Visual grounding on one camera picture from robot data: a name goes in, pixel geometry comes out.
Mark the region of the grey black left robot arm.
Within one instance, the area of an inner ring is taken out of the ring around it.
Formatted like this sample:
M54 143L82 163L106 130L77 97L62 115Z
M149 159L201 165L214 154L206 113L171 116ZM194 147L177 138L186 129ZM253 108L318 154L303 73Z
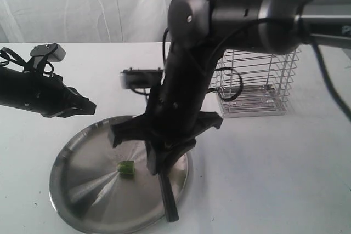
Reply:
M1 67L1 105L39 113L45 118L95 114L96 104L60 75L36 76Z

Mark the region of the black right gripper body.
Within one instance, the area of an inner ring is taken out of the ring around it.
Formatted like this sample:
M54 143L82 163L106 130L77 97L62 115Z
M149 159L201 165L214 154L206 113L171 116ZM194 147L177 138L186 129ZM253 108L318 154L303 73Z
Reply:
M150 97L145 111L145 140L164 150L203 133L208 112L202 104L208 89L207 75L149 77Z

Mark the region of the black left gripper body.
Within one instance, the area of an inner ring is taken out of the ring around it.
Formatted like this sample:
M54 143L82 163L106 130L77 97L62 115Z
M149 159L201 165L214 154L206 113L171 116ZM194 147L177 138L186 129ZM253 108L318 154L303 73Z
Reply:
M68 118L74 115L72 101L76 95L77 90L66 86L60 75L32 76L30 98L25 101L24 109L45 118Z

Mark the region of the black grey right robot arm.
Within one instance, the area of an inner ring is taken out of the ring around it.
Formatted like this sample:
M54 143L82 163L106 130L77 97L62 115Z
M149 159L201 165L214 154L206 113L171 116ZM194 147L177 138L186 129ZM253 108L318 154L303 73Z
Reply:
M350 0L171 0L166 32L171 46L164 76L151 84L145 112L113 125L109 134L113 147L145 142L154 175L168 172L198 135L221 126L222 118L201 106L227 49L283 55L312 46L327 90L350 116L319 49L350 47Z

